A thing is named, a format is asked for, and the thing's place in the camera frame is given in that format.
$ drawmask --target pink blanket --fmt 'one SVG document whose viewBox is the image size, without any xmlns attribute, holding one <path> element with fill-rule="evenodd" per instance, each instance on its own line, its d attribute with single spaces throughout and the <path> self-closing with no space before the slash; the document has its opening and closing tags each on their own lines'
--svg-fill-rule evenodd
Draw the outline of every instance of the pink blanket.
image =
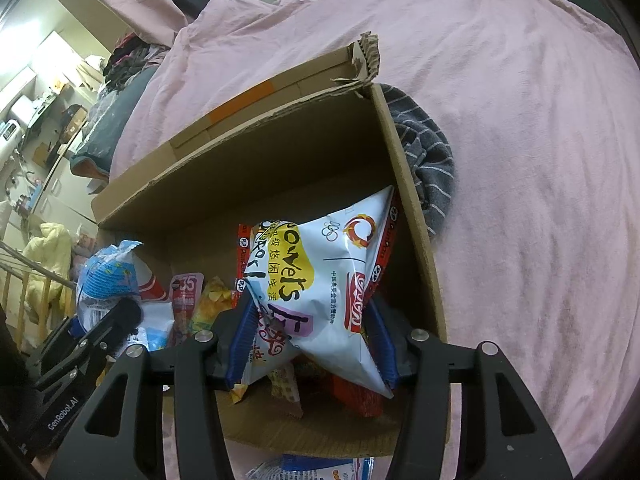
<svg viewBox="0 0 640 480">
<path fill-rule="evenodd" d="M 380 35 L 378 80 L 454 153 L 434 245 L 450 341 L 502 347 L 577 473 L 640 376 L 640 75 L 593 16 L 564 0 L 211 0 L 140 99 L 111 175 L 366 30 Z"/>
</svg>

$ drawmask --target wooden railing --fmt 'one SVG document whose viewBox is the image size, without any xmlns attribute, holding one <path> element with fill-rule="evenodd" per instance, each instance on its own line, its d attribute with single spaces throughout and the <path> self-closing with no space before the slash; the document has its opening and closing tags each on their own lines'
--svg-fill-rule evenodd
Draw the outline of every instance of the wooden railing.
<svg viewBox="0 0 640 480">
<path fill-rule="evenodd" d="M 36 343 L 40 344 L 46 338 L 47 333 L 53 327 L 47 327 L 47 321 L 50 318 L 49 310 L 49 291 L 51 288 L 51 282 L 57 282 L 62 285 L 62 293 L 60 294 L 60 303 L 64 308 L 64 316 L 74 316 L 76 313 L 76 284 L 62 276 L 59 276 L 55 272 L 51 272 L 38 262 L 25 257 L 20 251 L 9 247 L 3 241 L 0 240 L 0 269 L 5 272 L 4 284 L 2 286 L 2 300 L 1 304 L 5 312 L 9 317 L 9 295 L 11 289 L 12 279 L 22 282 L 22 288 L 20 291 L 20 301 L 18 304 L 17 320 L 15 323 L 15 343 L 16 346 L 21 349 L 22 342 L 27 327 L 34 325 L 25 319 L 25 300 L 27 297 L 27 289 L 29 280 L 32 276 L 41 276 L 44 279 L 42 287 L 42 294 L 38 305 L 30 305 L 38 314 L 38 324 L 33 326 L 33 330 L 30 331 L 31 336 L 34 336 Z"/>
</svg>

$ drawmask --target striped towel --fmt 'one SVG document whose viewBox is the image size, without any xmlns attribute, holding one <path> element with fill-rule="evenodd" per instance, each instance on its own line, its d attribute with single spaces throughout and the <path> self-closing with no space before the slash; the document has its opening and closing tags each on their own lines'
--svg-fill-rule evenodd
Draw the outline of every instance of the striped towel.
<svg viewBox="0 0 640 480">
<path fill-rule="evenodd" d="M 433 238 L 442 230 L 454 187 L 451 147 L 438 125 L 401 90 L 381 85 Z"/>
</svg>

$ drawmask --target blue gripper pad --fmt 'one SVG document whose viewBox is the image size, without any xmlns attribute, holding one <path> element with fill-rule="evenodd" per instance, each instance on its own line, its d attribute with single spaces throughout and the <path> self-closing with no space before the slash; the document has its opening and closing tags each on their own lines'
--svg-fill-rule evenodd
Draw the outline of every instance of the blue gripper pad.
<svg viewBox="0 0 640 480">
<path fill-rule="evenodd" d="M 386 304 L 379 293 L 364 309 L 369 351 L 380 376 L 391 389 L 416 372 L 417 360 L 409 354 L 406 336 L 411 326 L 404 315 Z"/>
<path fill-rule="evenodd" d="M 242 379 L 258 330 L 258 309 L 247 288 L 235 308 L 218 314 L 211 330 L 218 336 L 213 375 L 230 390 Z"/>
</svg>

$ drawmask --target white snack bag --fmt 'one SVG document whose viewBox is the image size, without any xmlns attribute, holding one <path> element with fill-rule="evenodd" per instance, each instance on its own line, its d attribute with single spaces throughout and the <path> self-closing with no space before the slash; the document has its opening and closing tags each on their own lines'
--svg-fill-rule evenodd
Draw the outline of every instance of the white snack bag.
<svg viewBox="0 0 640 480">
<path fill-rule="evenodd" d="M 288 336 L 262 368 L 299 349 L 352 383 L 392 397 L 362 334 L 364 305 L 388 261 L 398 208 L 389 186 L 323 218 L 264 222 L 251 244 L 244 280 L 272 332 Z"/>
<path fill-rule="evenodd" d="M 258 330 L 241 383 L 253 384 L 297 355 L 300 350 L 291 344 L 282 324 L 277 319 L 268 319 L 258 308 Z"/>
<path fill-rule="evenodd" d="M 78 278 L 78 320 L 85 332 L 106 316 L 121 298 L 135 300 L 142 310 L 142 321 L 133 334 L 112 354 L 118 356 L 133 343 L 149 351 L 164 348 L 174 326 L 174 311 L 162 285 L 132 250 L 141 245 L 123 240 L 98 251 L 89 258 Z"/>
<path fill-rule="evenodd" d="M 314 462 L 314 458 L 296 457 L 300 462 Z M 335 465 L 313 469 L 286 469 L 283 460 L 276 458 L 260 464 L 246 474 L 247 480 L 369 480 L 373 473 L 373 458 L 337 460 Z"/>
</svg>

